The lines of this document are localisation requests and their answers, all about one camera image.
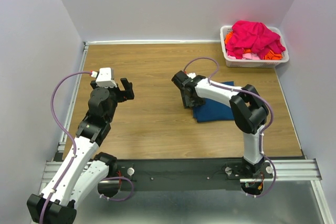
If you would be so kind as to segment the blue t-shirt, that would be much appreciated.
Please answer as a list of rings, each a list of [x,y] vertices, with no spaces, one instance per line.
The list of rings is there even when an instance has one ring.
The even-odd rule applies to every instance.
[[[193,107],[193,118],[197,123],[234,120],[229,106],[211,99],[205,99],[205,104]]]

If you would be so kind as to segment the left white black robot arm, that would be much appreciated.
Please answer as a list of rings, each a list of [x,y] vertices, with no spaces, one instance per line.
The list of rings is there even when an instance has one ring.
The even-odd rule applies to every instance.
[[[132,83],[122,78],[124,87],[104,87],[92,81],[89,110],[78,126],[72,148],[48,185],[39,195],[32,194],[27,208],[35,223],[73,223],[77,208],[99,182],[116,181],[120,190],[123,181],[134,192],[133,182],[118,170],[117,158],[107,153],[96,154],[109,133],[118,103],[134,99]]]

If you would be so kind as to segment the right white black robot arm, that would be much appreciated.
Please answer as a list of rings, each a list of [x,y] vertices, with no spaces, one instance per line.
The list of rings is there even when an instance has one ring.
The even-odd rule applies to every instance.
[[[259,174],[265,161],[262,141],[269,110],[254,86],[232,87],[183,71],[176,73],[172,82],[179,89],[185,108],[201,108],[212,100],[231,109],[244,139],[240,172],[249,178]]]

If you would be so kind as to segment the white plastic laundry basket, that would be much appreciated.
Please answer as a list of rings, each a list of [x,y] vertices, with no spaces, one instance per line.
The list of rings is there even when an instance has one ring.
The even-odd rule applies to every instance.
[[[222,26],[220,42],[228,67],[273,68],[289,61],[280,30],[260,22],[240,20]]]

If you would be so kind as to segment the light pink garment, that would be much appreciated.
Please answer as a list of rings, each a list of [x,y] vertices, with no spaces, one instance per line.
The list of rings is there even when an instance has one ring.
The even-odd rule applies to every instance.
[[[229,59],[237,60],[238,58],[235,56],[227,55]],[[241,60],[260,60],[259,56],[254,53],[245,53],[242,54]]]

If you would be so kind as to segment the pink t-shirt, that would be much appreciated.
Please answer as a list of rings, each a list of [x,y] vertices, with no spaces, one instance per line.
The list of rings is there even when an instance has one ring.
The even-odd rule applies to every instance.
[[[234,34],[225,49],[226,53],[238,59],[242,58],[246,48],[260,58],[264,58],[269,50],[276,54],[282,54],[286,50],[280,42],[280,35],[263,23],[239,20],[233,24],[232,31]]]

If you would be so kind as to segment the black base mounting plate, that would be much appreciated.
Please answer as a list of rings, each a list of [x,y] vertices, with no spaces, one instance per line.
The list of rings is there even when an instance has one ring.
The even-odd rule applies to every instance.
[[[246,183],[256,188],[273,178],[264,161],[252,168],[242,158],[119,159],[117,171],[128,182],[100,183],[99,188],[129,191],[241,190]]]

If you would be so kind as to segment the aluminium frame rail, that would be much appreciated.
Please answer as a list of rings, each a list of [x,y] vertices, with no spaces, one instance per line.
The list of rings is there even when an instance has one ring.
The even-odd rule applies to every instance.
[[[314,159],[273,159],[278,181],[309,181],[321,180],[318,164]],[[61,166],[62,162],[47,162],[41,179],[49,183]]]

